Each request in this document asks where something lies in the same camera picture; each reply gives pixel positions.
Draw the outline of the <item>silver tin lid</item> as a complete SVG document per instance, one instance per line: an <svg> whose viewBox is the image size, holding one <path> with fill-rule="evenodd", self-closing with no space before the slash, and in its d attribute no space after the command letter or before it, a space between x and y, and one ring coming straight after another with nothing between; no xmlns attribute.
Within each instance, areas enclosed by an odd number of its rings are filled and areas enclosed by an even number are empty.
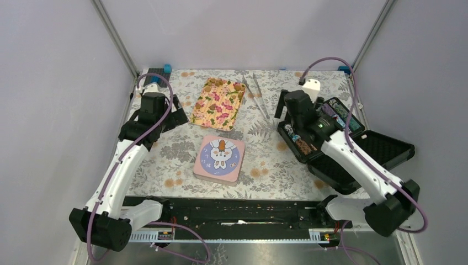
<svg viewBox="0 0 468 265"><path fill-rule="evenodd" d="M242 141L208 135L201 143L193 173L240 176L245 149Z"/></svg>

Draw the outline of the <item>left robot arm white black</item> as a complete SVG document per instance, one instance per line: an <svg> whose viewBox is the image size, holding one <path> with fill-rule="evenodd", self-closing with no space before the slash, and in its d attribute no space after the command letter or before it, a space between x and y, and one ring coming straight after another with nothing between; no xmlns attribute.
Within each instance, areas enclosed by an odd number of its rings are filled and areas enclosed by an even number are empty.
<svg viewBox="0 0 468 265"><path fill-rule="evenodd" d="M113 159L97 190L82 209L74 208L69 221L78 238L115 252L125 248L132 233L153 222L164 227L171 221L167 204L145 199L123 209L137 169L162 133L188 122L176 94L157 90L141 96L140 108L123 124Z"/></svg>

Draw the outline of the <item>compartmented metal chocolate tin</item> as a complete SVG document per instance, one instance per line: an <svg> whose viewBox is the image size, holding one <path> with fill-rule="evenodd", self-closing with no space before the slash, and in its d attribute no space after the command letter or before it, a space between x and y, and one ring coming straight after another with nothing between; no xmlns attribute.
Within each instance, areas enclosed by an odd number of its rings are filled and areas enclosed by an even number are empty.
<svg viewBox="0 0 468 265"><path fill-rule="evenodd" d="M239 180L239 174L214 175L209 173L194 173L197 179L208 182L218 183L226 186L236 186Z"/></svg>

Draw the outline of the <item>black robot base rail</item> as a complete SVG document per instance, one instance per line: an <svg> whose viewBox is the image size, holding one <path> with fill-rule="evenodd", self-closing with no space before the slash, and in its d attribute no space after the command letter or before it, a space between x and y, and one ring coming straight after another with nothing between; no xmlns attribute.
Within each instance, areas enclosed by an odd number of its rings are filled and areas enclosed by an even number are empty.
<svg viewBox="0 0 468 265"><path fill-rule="evenodd" d="M161 218L130 240L155 243L329 243L332 232L352 222L335 221L324 202L151 197Z"/></svg>

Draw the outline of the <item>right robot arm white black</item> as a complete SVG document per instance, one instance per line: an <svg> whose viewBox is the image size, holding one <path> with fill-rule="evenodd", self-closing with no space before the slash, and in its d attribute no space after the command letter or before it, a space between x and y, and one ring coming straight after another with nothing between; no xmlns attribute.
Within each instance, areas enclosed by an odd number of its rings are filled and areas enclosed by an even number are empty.
<svg viewBox="0 0 468 265"><path fill-rule="evenodd" d="M284 108L287 113L278 125L278 132L298 161L310 165L322 153L369 195L368 199L348 198L341 184L314 171L315 176L340 193L338 197L328 198L325 207L317 211L317 222L323 227L331 227L341 220L365 222L384 237L401 230L403 222L419 208L419 185L413 180L404 182L377 163L350 138L346 126L329 115L321 115L303 89L282 90L276 118L281 117Z"/></svg>

